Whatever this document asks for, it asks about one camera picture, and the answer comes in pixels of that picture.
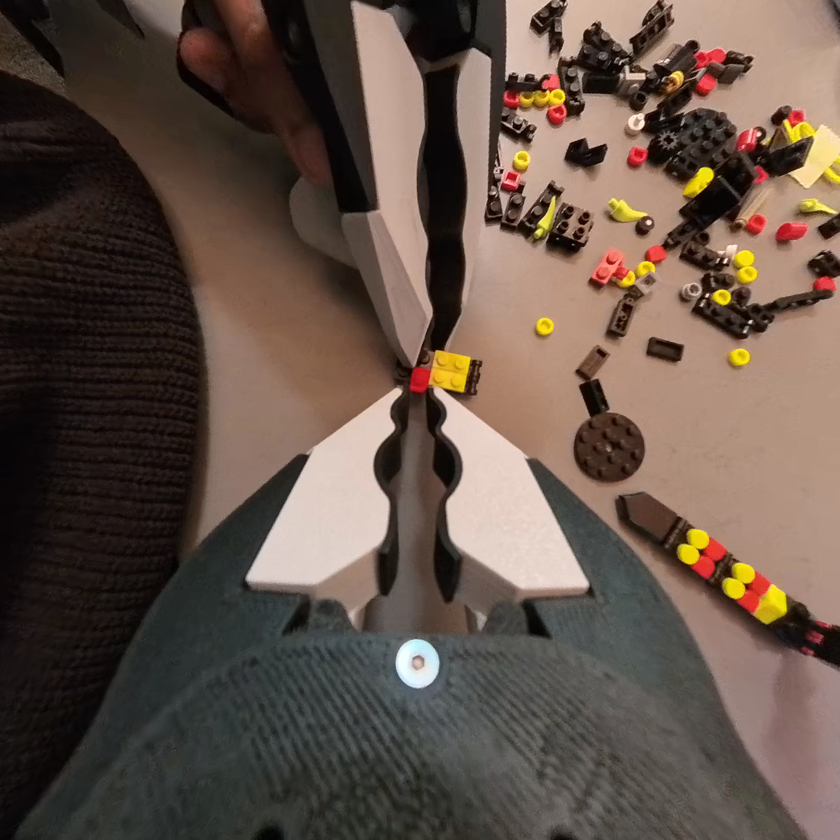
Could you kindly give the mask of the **person's left hand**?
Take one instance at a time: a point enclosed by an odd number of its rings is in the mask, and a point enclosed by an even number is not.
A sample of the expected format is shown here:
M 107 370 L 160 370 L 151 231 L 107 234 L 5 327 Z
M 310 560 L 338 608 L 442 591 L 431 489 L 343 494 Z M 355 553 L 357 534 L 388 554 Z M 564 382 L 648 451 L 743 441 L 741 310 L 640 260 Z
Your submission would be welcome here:
M 179 54 L 185 68 L 221 95 L 249 127 L 273 133 L 299 173 L 312 185 L 332 186 L 321 129 L 280 53 L 261 2 L 215 2 L 226 30 L 184 33 Z

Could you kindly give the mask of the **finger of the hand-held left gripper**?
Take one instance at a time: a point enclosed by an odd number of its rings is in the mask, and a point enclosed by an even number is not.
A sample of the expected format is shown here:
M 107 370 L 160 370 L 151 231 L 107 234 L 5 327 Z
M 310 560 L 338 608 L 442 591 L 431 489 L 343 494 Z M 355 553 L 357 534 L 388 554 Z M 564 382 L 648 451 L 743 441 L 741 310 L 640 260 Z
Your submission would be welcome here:
M 469 295 L 490 163 L 491 69 L 487 55 L 466 49 L 424 79 L 428 349 L 448 346 Z
M 417 194 L 424 79 L 390 13 L 362 2 L 351 11 L 375 199 L 369 212 L 342 215 L 342 229 L 386 338 L 415 365 L 432 318 Z

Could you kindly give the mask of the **dark lego plate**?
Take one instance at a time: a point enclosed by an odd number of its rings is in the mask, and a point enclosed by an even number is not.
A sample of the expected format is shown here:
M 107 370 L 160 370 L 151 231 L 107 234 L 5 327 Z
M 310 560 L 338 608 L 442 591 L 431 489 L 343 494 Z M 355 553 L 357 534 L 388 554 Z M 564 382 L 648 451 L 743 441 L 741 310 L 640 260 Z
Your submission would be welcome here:
M 425 352 L 423 352 L 421 357 L 420 357 L 419 362 L 414 367 L 416 367 L 416 366 L 426 366 L 426 367 L 429 367 L 429 368 L 432 369 L 433 368 L 433 362 L 434 362 L 434 354 L 435 354 L 436 351 L 425 351 Z M 482 362 L 482 360 L 479 360 L 479 359 L 474 358 L 474 357 L 471 357 L 471 359 L 472 359 L 472 363 L 469 367 L 469 378 L 468 378 L 467 391 L 466 391 L 466 393 L 460 393 L 461 395 L 475 396 L 477 394 L 477 391 L 478 391 L 478 385 L 480 383 L 480 376 L 481 376 L 481 369 L 482 369 L 483 362 Z M 411 372 L 412 372 L 414 367 L 409 367 L 406 364 L 397 362 L 395 364 L 395 381 L 396 382 L 402 382 L 402 383 L 406 382 L 409 385 Z M 447 391 L 443 388 L 432 387 L 432 386 L 429 386 L 427 390 L 434 389 L 434 388 Z

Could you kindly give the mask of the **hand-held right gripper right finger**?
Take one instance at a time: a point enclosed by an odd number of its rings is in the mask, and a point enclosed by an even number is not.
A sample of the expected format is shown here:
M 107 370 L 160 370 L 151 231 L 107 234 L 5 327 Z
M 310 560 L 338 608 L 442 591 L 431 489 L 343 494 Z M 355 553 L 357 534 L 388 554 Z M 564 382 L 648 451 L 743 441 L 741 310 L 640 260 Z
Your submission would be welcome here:
M 584 595 L 582 567 L 532 469 L 513 443 L 447 392 L 427 393 L 434 473 L 444 485 L 434 573 L 473 629 L 494 607 Z

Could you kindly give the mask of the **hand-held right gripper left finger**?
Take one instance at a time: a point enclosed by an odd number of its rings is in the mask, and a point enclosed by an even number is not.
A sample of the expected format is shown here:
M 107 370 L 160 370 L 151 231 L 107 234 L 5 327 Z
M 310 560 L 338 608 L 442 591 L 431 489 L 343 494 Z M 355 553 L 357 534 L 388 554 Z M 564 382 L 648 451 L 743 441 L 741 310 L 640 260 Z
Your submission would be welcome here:
M 306 454 L 247 572 L 250 589 L 338 602 L 354 624 L 390 592 L 409 396 L 393 388 Z

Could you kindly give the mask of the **black round lego plate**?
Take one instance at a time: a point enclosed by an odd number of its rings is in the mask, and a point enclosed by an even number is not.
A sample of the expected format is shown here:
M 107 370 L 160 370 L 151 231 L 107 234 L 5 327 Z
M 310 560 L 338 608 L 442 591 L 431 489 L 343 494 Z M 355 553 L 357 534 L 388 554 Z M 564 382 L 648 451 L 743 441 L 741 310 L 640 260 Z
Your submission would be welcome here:
M 573 443 L 574 460 L 588 477 L 617 482 L 638 471 L 646 455 L 644 436 L 629 417 L 599 413 L 583 421 Z

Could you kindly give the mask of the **pile of lego pieces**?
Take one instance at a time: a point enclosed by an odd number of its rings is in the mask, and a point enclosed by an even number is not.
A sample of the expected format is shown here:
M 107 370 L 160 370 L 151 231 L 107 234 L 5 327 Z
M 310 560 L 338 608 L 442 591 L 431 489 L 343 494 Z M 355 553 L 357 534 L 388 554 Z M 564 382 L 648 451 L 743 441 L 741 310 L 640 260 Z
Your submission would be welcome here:
M 508 424 L 584 413 L 577 387 L 602 378 L 631 417 L 732 416 L 748 426 L 837 424 L 838 292 L 772 304 L 816 282 L 838 186 L 798 169 L 785 108 L 816 131 L 808 161 L 838 148 L 838 14 L 833 2 L 673 2 L 662 46 L 688 67 L 648 96 L 586 92 L 581 115 L 537 131 L 524 195 L 563 188 L 555 222 L 589 216 L 578 250 L 546 234 L 489 234 L 477 324 L 486 362 L 479 406 Z

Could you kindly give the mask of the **black red yellow lego assembly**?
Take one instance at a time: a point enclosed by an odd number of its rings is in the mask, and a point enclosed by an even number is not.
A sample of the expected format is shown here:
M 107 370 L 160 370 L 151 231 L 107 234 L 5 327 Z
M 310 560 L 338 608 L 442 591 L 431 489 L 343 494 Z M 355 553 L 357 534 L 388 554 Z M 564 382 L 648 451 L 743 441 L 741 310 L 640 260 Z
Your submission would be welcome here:
M 680 562 L 714 592 L 768 628 L 783 646 L 839 667 L 839 627 L 817 619 L 753 564 L 741 562 L 708 531 L 646 492 L 619 495 L 621 523 Z

